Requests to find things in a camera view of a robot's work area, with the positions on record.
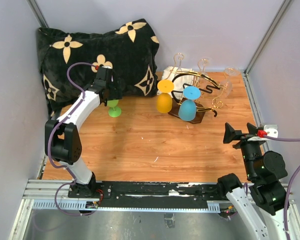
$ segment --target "white wall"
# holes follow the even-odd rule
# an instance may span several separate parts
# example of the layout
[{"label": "white wall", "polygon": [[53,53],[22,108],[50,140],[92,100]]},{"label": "white wall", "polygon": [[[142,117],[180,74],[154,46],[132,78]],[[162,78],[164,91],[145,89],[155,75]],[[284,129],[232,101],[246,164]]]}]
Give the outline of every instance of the white wall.
[{"label": "white wall", "polygon": [[[250,78],[263,120],[278,124],[280,137],[300,138],[300,0],[283,17]],[[283,155],[290,179],[300,164],[300,143],[270,147]],[[300,173],[292,190],[300,211]]]},{"label": "white wall", "polygon": [[10,234],[44,152],[47,108],[37,66],[39,24],[25,0],[0,0],[0,240]]},{"label": "white wall", "polygon": [[37,0],[49,27],[65,32],[106,33],[145,18],[159,41],[159,70],[173,65],[197,69],[211,57],[211,70],[245,69],[283,0]]}]

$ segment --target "flower pattern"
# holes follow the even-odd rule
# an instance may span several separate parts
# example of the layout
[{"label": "flower pattern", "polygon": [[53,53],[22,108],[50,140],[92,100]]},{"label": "flower pattern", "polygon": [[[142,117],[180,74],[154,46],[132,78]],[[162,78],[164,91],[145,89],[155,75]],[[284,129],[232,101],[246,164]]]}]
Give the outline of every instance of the flower pattern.
[{"label": "flower pattern", "polygon": [[140,88],[142,90],[143,94],[145,96],[147,96],[152,89],[154,80],[155,80],[154,75],[150,69],[150,66],[148,65],[148,69],[145,73],[144,78],[134,86],[137,88]]},{"label": "flower pattern", "polygon": [[157,44],[159,43],[159,40],[158,40],[157,36],[152,36],[151,40],[154,41]]},{"label": "flower pattern", "polygon": [[131,39],[131,41],[134,43],[136,39],[136,30],[144,27],[147,23],[146,22],[135,22],[132,23],[132,21],[126,23],[122,27],[120,27],[119,31],[116,31],[116,34],[124,34],[128,32],[128,36]]},{"label": "flower pattern", "polygon": [[67,64],[71,54],[71,48],[80,48],[83,44],[78,41],[72,41],[70,34],[64,38],[64,41],[57,41],[52,44],[55,49],[63,49],[63,58]]},{"label": "flower pattern", "polygon": [[[98,67],[109,66],[113,68],[112,63],[110,61],[106,61],[106,57],[103,54],[98,55],[96,58],[96,62],[93,62],[92,64]],[[94,66],[91,66],[91,70],[94,73],[98,72],[98,70]]]},{"label": "flower pattern", "polygon": [[59,92],[59,89],[53,86],[49,81],[49,79],[44,74],[43,74],[43,83],[44,83],[46,96],[48,97],[48,99],[56,101],[56,96],[57,96],[57,92]]}]

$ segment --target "purple cable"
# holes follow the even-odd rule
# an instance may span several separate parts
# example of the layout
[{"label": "purple cable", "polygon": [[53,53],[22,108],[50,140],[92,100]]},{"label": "purple cable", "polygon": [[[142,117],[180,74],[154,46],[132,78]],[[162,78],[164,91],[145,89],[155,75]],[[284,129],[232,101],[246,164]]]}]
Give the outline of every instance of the purple cable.
[{"label": "purple cable", "polygon": [[[243,187],[245,188],[245,194],[248,195],[248,183],[245,182],[243,184]],[[238,211],[236,211],[234,214],[232,214],[231,216],[229,216],[230,220],[235,217],[238,214]]]},{"label": "purple cable", "polygon": [[76,182],[77,182],[77,179],[76,179],[75,174],[74,174],[74,173],[73,173],[66,165],[56,165],[56,164],[54,163],[54,161],[53,161],[53,159],[52,159],[52,156],[51,156],[51,146],[52,146],[52,140],[53,140],[53,137],[54,137],[54,135],[55,135],[57,129],[60,127],[61,124],[63,124],[66,120],[69,119],[68,116],[69,116],[69,115],[72,115],[72,114],[75,112],[75,110],[76,110],[76,109],[80,106],[80,104],[84,101],[84,98],[85,98],[85,96],[86,96],[86,93],[85,93],[85,91],[83,90],[83,88],[80,87],[79,85],[77,85],[77,84],[76,84],[74,81],[72,81],[72,79],[70,78],[70,70],[71,70],[73,67],[77,66],[77,65],[87,65],[87,66],[95,67],[95,65],[93,65],[93,64],[91,64],[91,63],[88,63],[88,62],[77,62],[77,63],[72,64],[72,65],[68,68],[68,70],[66,71],[66,76],[67,76],[69,82],[70,82],[74,87],[76,87],[77,89],[79,89],[79,90],[81,91],[81,93],[82,93],[82,98],[81,98],[80,101],[73,107],[73,109],[69,112],[69,114],[68,114],[67,116],[65,116],[60,122],[58,122],[58,124],[55,125],[55,127],[52,129],[51,134],[50,134],[50,136],[49,136],[49,140],[48,140],[48,148],[47,148],[48,158],[49,158],[49,161],[50,161],[51,165],[52,165],[54,168],[56,168],[56,169],[65,168],[65,169],[68,171],[68,173],[69,173],[69,174],[72,176],[72,178],[73,178],[73,181],[72,181],[72,182],[62,184],[62,185],[56,190],[55,195],[54,195],[54,203],[55,203],[56,208],[57,208],[58,210],[60,210],[62,213],[66,214],[66,215],[68,215],[68,216],[73,216],[73,217],[89,216],[89,215],[95,213],[95,211],[93,211],[93,212],[91,212],[91,213],[73,214],[73,213],[68,213],[68,212],[66,212],[66,211],[64,211],[64,210],[62,210],[62,209],[60,208],[60,206],[59,206],[59,204],[58,204],[58,201],[57,201],[57,195],[58,195],[60,189],[62,189],[62,188],[63,188],[64,186],[66,186],[66,185],[70,185],[70,186],[75,185]]},{"label": "purple cable", "polygon": [[[279,141],[279,142],[300,142],[300,138],[280,138],[280,137],[276,138],[276,137],[271,137],[271,136],[266,136],[266,135],[264,135],[263,137],[266,139],[275,140],[275,141]],[[286,195],[285,195],[285,200],[284,200],[283,221],[284,221],[284,230],[285,230],[287,240],[291,240],[290,234],[289,234],[289,226],[288,226],[289,195],[291,192],[292,183],[299,172],[300,172],[300,165],[297,167],[297,169],[292,174],[292,177],[290,178],[288,187],[286,189]]]}]

